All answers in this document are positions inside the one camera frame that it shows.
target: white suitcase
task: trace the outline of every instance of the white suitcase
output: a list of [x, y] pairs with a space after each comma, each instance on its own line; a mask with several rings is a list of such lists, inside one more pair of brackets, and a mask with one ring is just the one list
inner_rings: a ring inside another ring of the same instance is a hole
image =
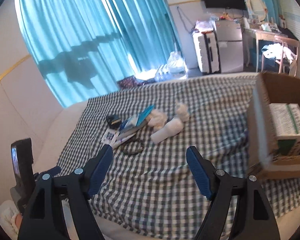
[[221, 73], [219, 47], [215, 33], [194, 33], [194, 47], [202, 73]]

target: cable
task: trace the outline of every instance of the cable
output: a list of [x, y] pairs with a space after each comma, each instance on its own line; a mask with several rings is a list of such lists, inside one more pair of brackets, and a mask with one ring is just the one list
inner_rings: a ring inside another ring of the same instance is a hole
[[[185, 30], [186, 30], [189, 34], [192, 35], [192, 32], [193, 32], [194, 29], [195, 29], [195, 24], [193, 24], [193, 22], [186, 16], [186, 14], [183, 12], [183, 10], [182, 10], [179, 6], [177, 7], [177, 11], [178, 11], [178, 13], [179, 13], [180, 20], [181, 20], [181, 22], [182, 22], [182, 24], [183, 24], [183, 27], [185, 28]], [[188, 20], [188, 22], [192, 25], [192, 29], [191, 29], [190, 31], [187, 29], [186, 23], [185, 23], [185, 21], [183, 20], [181, 13], [183, 14], [183, 17], [185, 17], [185, 18]]]
[[242, 17], [240, 18], [234, 18], [234, 19], [242, 19], [244, 17], [244, 10], [242, 10]]

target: blue gripper pad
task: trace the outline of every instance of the blue gripper pad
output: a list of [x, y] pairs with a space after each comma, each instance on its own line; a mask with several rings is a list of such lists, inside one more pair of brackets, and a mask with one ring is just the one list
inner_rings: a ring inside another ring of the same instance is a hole
[[112, 159], [113, 151], [111, 147], [108, 147], [90, 178], [90, 187], [88, 190], [90, 198], [99, 192], [102, 182], [105, 179], [107, 171], [111, 165]]
[[186, 160], [189, 168], [194, 176], [194, 180], [200, 190], [200, 193], [207, 197], [208, 200], [212, 199], [213, 193], [210, 189], [210, 180], [207, 173], [201, 166], [194, 151], [189, 147], [186, 152]]

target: black cable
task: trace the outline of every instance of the black cable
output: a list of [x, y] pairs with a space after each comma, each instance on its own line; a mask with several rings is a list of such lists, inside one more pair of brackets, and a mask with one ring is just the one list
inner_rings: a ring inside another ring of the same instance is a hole
[[[138, 147], [138, 149], [136, 151], [126, 150], [125, 147], [129, 146], [129, 144], [131, 144], [131, 143], [139, 143], [140, 146]], [[130, 138], [128, 141], [124, 142], [120, 146], [120, 150], [126, 155], [137, 155], [137, 154], [143, 152], [144, 148], [145, 148], [145, 142], [143, 140], [141, 140], [140, 138], [136, 138], [135, 136], [133, 136], [132, 138]]]
[[242, 18], [244, 17], [244, 10], [242, 10], [242, 17], [240, 17], [240, 18], [235, 18], [235, 17], [234, 17], [233, 9], [232, 9], [232, 14], [233, 14], [233, 18], [234, 18], [234, 19], [242, 19]]
[[[182, 10], [179, 6], [177, 7], [177, 11], [178, 11], [178, 13], [179, 13], [180, 20], [181, 20], [181, 22], [182, 22], [182, 24], [183, 24], [183, 27], [185, 28], [185, 30], [186, 30], [189, 34], [192, 35], [192, 33], [193, 33], [194, 29], [195, 29], [195, 24], [193, 24], [193, 22], [186, 16], [186, 14], [183, 12], [183, 10]], [[191, 29], [190, 31], [187, 29], [186, 23], [185, 23], [185, 21], [183, 20], [181, 13], [183, 14], [183, 17], [185, 17], [185, 18], [188, 20], [188, 22], [193, 26], [192, 29]]]

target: mini fridge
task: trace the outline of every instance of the mini fridge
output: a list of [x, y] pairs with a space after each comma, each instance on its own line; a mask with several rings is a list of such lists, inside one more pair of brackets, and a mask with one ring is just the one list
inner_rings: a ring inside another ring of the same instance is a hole
[[215, 21], [221, 73], [243, 71], [243, 43], [240, 22]]

